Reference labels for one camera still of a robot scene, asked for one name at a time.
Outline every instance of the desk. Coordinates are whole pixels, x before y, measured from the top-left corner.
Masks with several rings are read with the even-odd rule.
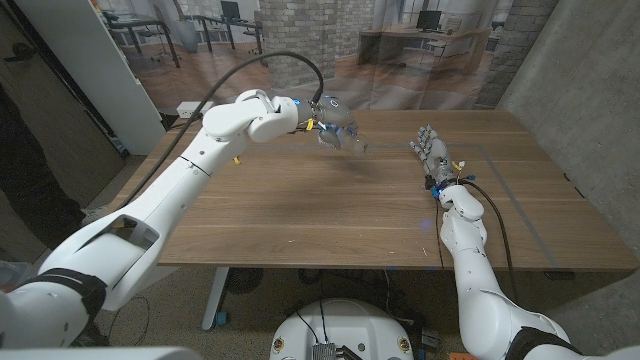
[[[167,44],[169,45],[169,49],[171,50],[171,56],[173,57],[173,62],[176,64],[176,67],[180,67],[180,62],[178,61],[178,55],[176,55],[176,51],[173,48],[173,43],[171,42],[171,37],[169,36],[169,29],[167,28],[167,24],[164,22],[151,17],[144,15],[131,15],[135,20],[127,20],[127,21],[111,21],[107,19],[107,24],[111,29],[124,29],[127,28],[129,30],[129,35],[131,36],[131,40],[136,47],[136,50],[139,54],[142,54],[142,49],[140,49],[140,44],[138,44],[138,38],[136,37],[136,33],[133,31],[133,28],[136,26],[149,26],[149,25],[158,25],[162,26],[162,32],[167,38]]]
[[[415,26],[411,27],[407,24],[397,24],[382,29],[361,31],[358,42],[358,64],[375,64],[394,59],[402,53],[406,39],[443,40],[448,44],[465,39],[475,39],[473,50],[464,67],[464,72],[470,74],[478,70],[490,34],[491,28],[452,33],[451,35],[437,32],[422,32],[416,29]],[[389,41],[385,42],[385,37],[389,37]]]
[[[509,112],[354,111],[371,151],[362,158],[317,145],[315,132],[252,145],[241,165],[224,166],[188,211],[161,265],[219,267],[203,328],[211,327],[228,266],[439,270],[436,205],[408,146],[431,123],[465,174],[504,218],[515,270],[629,271],[638,266]],[[177,157],[197,133],[189,129]],[[173,139],[171,131],[127,182],[111,209],[131,192]],[[487,254],[507,262],[500,229],[484,205]],[[444,246],[442,263],[453,267]]]
[[[211,21],[218,24],[225,24],[227,26],[227,34],[229,35],[229,42],[231,43],[232,49],[236,48],[236,44],[233,42],[233,34],[231,33],[231,26],[241,26],[249,29],[254,29],[256,32],[254,36],[256,38],[256,43],[258,44],[258,53],[262,54],[262,43],[260,42],[260,29],[262,29],[262,27],[260,25],[252,24],[248,22],[245,23],[245,22],[239,22],[239,21],[233,21],[233,20],[216,19],[210,16],[204,16],[204,15],[188,15],[188,18],[198,20],[202,24],[202,27],[204,30],[204,37],[207,40],[207,45],[209,46],[209,52],[212,52],[213,50],[211,49],[211,40],[209,39],[209,31],[207,30],[206,21]]]

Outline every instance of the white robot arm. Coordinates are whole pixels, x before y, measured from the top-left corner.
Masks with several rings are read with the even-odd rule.
[[[70,236],[27,284],[0,292],[0,347],[68,346],[101,308],[119,309],[211,176],[249,139],[270,141],[309,119],[355,128],[348,108],[329,97],[310,104],[251,90],[209,110],[195,139],[140,197]]]
[[[459,185],[446,145],[431,126],[421,128],[418,136],[418,144],[410,146],[433,182],[432,194],[448,209],[440,239],[454,261],[460,335],[467,351],[481,360],[595,359],[580,355],[555,321],[522,309],[504,295],[484,249],[487,230],[482,204]],[[640,348],[605,358],[629,353],[637,358]]]

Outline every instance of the floor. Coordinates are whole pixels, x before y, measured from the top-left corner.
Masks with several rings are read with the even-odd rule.
[[[151,60],[153,54],[162,51],[160,45],[143,46],[142,55],[133,48],[123,50],[153,103],[164,109],[175,108],[182,101],[201,100],[211,84],[226,71],[255,56],[251,53],[253,46],[255,43],[239,43],[236,50],[232,50],[229,44],[212,44],[210,53],[206,45],[200,45],[195,54],[176,46],[180,68],[175,67],[168,55],[160,56],[160,61]],[[356,55],[347,56],[336,59],[336,76],[326,79],[327,88],[332,88],[331,83],[335,83],[335,89],[353,88],[342,94],[342,100],[353,109],[411,108],[407,104],[421,109],[470,109],[492,58],[492,53],[485,52],[478,71],[465,75],[463,56],[440,60],[424,51],[407,48],[397,64],[387,65],[358,65]],[[257,63],[249,65],[235,74],[215,99],[228,101],[251,88],[271,90],[267,67]],[[279,92],[291,95],[297,89]]]
[[[128,158],[126,167],[91,206],[110,202],[142,160],[140,156]],[[204,332],[200,324],[214,274],[215,269],[208,267],[181,268],[141,291],[119,313],[101,311],[96,322],[115,346],[184,346],[205,359],[267,358],[274,332],[288,314],[302,305],[322,298],[353,297],[382,306],[381,299],[386,296],[384,288],[372,290],[340,277],[339,272],[328,272],[320,283],[305,285],[296,269],[266,269],[262,283],[253,292],[226,294],[222,310],[228,313],[228,323]],[[365,273],[368,277],[381,275],[380,270]],[[440,334],[443,351],[438,358],[447,359],[450,352],[464,351],[459,336],[453,273],[389,271],[389,275],[392,291],[405,294],[403,303],[423,314],[427,328]],[[584,304],[582,299],[608,286],[628,286],[631,279],[626,278],[628,274],[578,273],[573,281],[552,281],[542,273],[515,275],[518,303],[554,318],[578,348],[602,354],[624,343],[624,334],[627,334],[624,331],[622,335],[603,334],[585,324],[584,318],[593,316],[589,306],[606,308],[607,303]],[[498,273],[497,277],[505,293],[510,295],[507,274]]]

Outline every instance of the black cable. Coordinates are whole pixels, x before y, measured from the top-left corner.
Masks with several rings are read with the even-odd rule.
[[[401,306],[399,304],[399,302],[402,301],[403,298],[405,298],[406,294],[402,293],[401,291],[395,291],[392,289],[391,285],[389,282],[385,282],[385,280],[381,280],[379,278],[379,272],[375,271],[375,270],[362,270],[362,269],[350,269],[350,270],[325,270],[323,272],[323,274],[329,274],[332,276],[336,276],[339,278],[343,278],[349,281],[353,281],[354,283],[358,284],[358,285],[362,285],[366,288],[368,288],[369,290],[371,290],[374,293],[374,296],[378,296],[379,294],[381,294],[381,305],[379,305],[380,307],[385,307],[386,305],[386,299],[387,296],[389,299],[389,314],[394,316],[396,319],[399,319],[400,321],[403,322],[403,325],[405,323],[408,322],[413,322],[414,326],[416,324],[424,324],[426,323],[426,320],[424,320],[424,316],[419,314],[418,312],[416,312],[414,309],[412,309],[410,306],[405,305],[405,306]],[[375,280],[373,282],[368,281],[367,279],[365,279],[365,274],[371,274],[374,275]],[[305,274],[305,269],[299,269],[298,270],[298,276],[300,276],[300,280],[305,283],[305,279],[309,279],[310,277],[307,277]],[[322,291],[322,297],[326,298],[326,294],[324,292],[324,287],[322,284],[322,278],[323,276],[320,276],[320,278],[318,279],[317,282],[319,282],[320,284],[320,290]],[[392,314],[392,309],[396,309],[399,310],[403,315],[404,318],[399,318],[397,316],[395,316],[394,314]]]
[[[327,328],[324,325],[324,310],[322,310],[322,300],[318,301],[320,303],[320,315],[322,315],[322,330],[324,331],[324,341],[326,344],[329,343],[329,337],[327,336]]]
[[[320,72],[318,67],[311,60],[307,59],[306,57],[304,57],[302,55],[299,55],[299,54],[296,54],[296,53],[291,52],[291,51],[276,51],[276,52],[269,53],[269,54],[262,54],[260,56],[256,56],[256,57],[254,57],[252,59],[249,59],[249,60],[243,62],[242,64],[240,64],[240,65],[234,67],[233,69],[229,70],[226,74],[224,74],[223,77],[221,77],[213,85],[213,87],[211,87],[211,90],[209,90],[209,92],[204,97],[204,99],[202,99],[202,101],[200,101],[200,104],[198,104],[198,106],[193,111],[191,116],[189,116],[189,119],[187,119],[187,121],[184,123],[184,125],[182,126],[182,129],[180,129],[180,132],[173,139],[173,141],[171,142],[171,144],[169,145],[167,150],[165,150],[165,152],[162,154],[160,159],[158,159],[158,161],[155,163],[155,165],[153,165],[153,168],[151,168],[151,170],[149,170],[149,173],[147,173],[147,175],[144,176],[144,178],[140,181],[140,183],[138,183],[138,185],[136,185],[135,189],[133,189],[131,194],[129,194],[127,196],[127,198],[124,199],[124,201],[118,206],[118,209],[121,209],[124,206],[126,206],[127,204],[129,204],[131,202],[131,200],[133,200],[133,198],[140,192],[140,190],[142,190],[142,188],[146,185],[146,183],[151,179],[151,177],[153,177],[153,174],[155,174],[156,171],[158,171],[160,166],[162,166],[162,163],[167,159],[167,157],[169,157],[169,154],[171,154],[171,152],[176,147],[176,145],[178,145],[178,142],[180,141],[180,139],[182,138],[184,133],[187,131],[187,129],[189,128],[191,123],[200,114],[200,110],[202,110],[202,108],[207,103],[207,101],[209,101],[209,99],[211,99],[213,94],[216,91],[218,91],[218,89],[222,86],[222,84],[224,84],[225,81],[227,81],[233,74],[238,72],[238,70],[242,69],[243,67],[245,67],[245,66],[247,66],[249,64],[252,64],[252,63],[254,63],[256,61],[260,61],[262,59],[265,59],[265,58],[268,58],[268,57],[274,57],[274,56],[289,56],[289,57],[298,59],[298,60],[304,62],[305,64],[307,64],[307,65],[309,65],[311,67],[311,69],[318,76],[318,81],[319,81],[318,90],[316,90],[315,94],[313,95],[313,98],[311,99],[311,102],[313,104],[316,104],[320,100],[320,96],[322,96],[322,92],[324,91],[324,79],[322,78],[322,73]]]
[[[140,336],[140,338],[136,341],[136,343],[133,344],[133,346],[137,346],[142,342],[144,337],[147,335],[147,330],[149,330],[149,320],[151,316],[151,309],[149,307],[149,300],[147,300],[147,298],[142,296],[136,296],[131,298],[131,301],[133,300],[143,300],[147,307],[147,323],[144,326],[144,330],[142,331],[142,336]],[[113,317],[113,320],[111,320],[111,326],[109,326],[109,333],[107,334],[107,339],[109,339],[109,342],[111,342],[111,331],[113,330],[113,325],[115,324],[116,319],[118,318],[118,315],[120,315],[120,311],[122,311],[122,308],[118,309],[118,311],[116,312],[116,315]]]
[[[193,122],[202,120],[202,118],[203,118],[202,114],[200,116],[196,116],[196,118],[193,120]],[[184,123],[171,125],[171,127],[169,128],[169,131],[181,128],[183,125],[184,125]]]
[[[311,328],[311,325],[309,325],[309,323],[308,323],[308,322],[306,322],[306,321],[302,318],[302,316],[300,315],[300,313],[298,312],[298,310],[296,310],[296,314],[298,314],[298,317],[300,318],[300,320],[302,320],[302,322],[303,322],[303,323],[305,323],[305,325],[307,325],[307,327],[309,328],[309,330],[311,330],[311,332],[313,333],[313,337],[315,337],[315,338],[316,338],[316,344],[319,344],[319,343],[320,343],[320,341],[318,341],[318,335],[316,335],[316,332],[315,332],[315,331],[313,331],[313,328]]]
[[[502,240],[504,242],[504,251],[507,255],[507,267],[509,268],[509,279],[511,280],[511,290],[513,290],[513,299],[515,300],[515,302],[518,302],[518,292],[516,291],[516,282],[513,278],[513,263],[511,262],[511,250],[509,249],[509,240],[507,239],[507,230],[504,227],[504,221],[502,221],[502,215],[500,214],[500,210],[498,210],[498,207],[496,206],[496,204],[493,202],[493,200],[491,200],[491,197],[489,197],[489,195],[484,192],[484,190],[482,190],[478,185],[476,185],[475,183],[467,180],[467,179],[460,179],[459,181],[460,184],[463,185],[469,185],[472,188],[478,190],[478,192],[480,194],[482,194],[482,196],[484,196],[485,199],[487,199],[487,201],[489,202],[489,205],[491,205],[491,207],[493,208],[493,211],[496,212],[496,216],[498,217],[498,222],[500,223],[500,230],[502,231]]]
[[[414,320],[412,320],[412,319],[403,319],[401,317],[395,316],[391,312],[391,309],[389,308],[389,295],[391,294],[391,281],[389,280],[389,274],[387,273],[387,270],[383,270],[383,271],[384,271],[384,277],[387,280],[387,301],[386,301],[387,314],[391,315],[394,319],[396,319],[398,321],[405,322],[409,326],[412,326],[415,323]]]
[[[436,242],[438,243],[438,254],[440,254],[440,265],[442,266],[442,270],[444,270],[444,260],[442,260],[442,248],[440,248],[440,228],[438,227],[438,214],[440,209],[440,204],[438,204],[438,199],[436,200]]]

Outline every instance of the window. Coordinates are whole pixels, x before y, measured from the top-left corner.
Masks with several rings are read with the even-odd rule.
[[[423,0],[404,0],[401,22],[403,24],[416,23],[423,3]]]
[[[106,10],[116,15],[133,13],[133,6],[129,0],[97,0],[100,10]]]
[[[219,0],[178,0],[184,16],[204,15],[211,17],[220,16]]]

